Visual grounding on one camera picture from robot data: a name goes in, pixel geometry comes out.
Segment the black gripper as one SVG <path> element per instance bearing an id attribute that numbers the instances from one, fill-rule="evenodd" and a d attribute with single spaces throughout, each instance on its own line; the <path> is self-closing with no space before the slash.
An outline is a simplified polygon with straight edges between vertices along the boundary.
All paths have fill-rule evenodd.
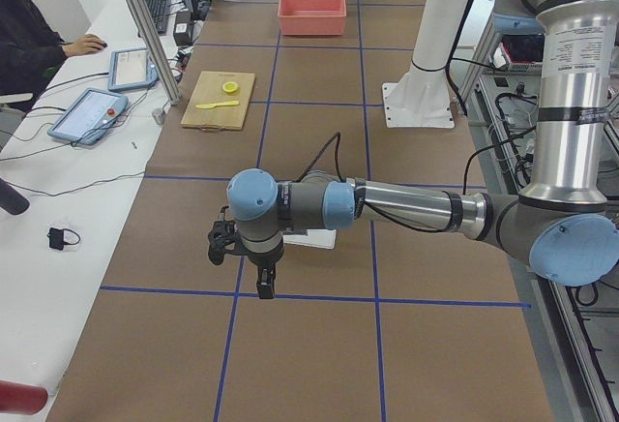
<path id="1" fill-rule="evenodd" d="M 281 258 L 282 247 L 276 247 L 267 253 L 248 254 L 248 259 L 257 269 L 256 290 L 260 299 L 273 299 L 275 297 L 277 263 Z"/>

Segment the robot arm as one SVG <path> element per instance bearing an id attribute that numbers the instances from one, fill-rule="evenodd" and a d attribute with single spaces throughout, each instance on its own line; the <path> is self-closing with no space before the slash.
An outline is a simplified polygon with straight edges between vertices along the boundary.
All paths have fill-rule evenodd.
<path id="1" fill-rule="evenodd" d="M 545 31 L 533 172 L 524 189 L 515 196 L 454 194 L 313 169 L 280 183 L 247 169 L 228 183 L 228 204 L 208 236 L 210 260 L 246 256 L 257 268 L 259 296 L 270 299 L 285 233 L 367 218 L 418 232 L 460 232 L 564 286 L 608 273 L 618 259 L 618 231 L 605 216 L 597 175 L 618 0 L 495 0 L 495 12 L 534 17 Z"/>

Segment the person's hand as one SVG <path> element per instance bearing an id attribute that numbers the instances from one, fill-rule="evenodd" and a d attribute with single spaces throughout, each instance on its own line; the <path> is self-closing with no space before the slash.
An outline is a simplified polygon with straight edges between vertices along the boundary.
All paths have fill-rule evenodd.
<path id="1" fill-rule="evenodd" d="M 98 49 L 96 42 L 103 41 L 97 35 L 86 34 L 70 45 L 66 45 L 66 52 L 71 56 L 80 56 L 101 51 Z"/>

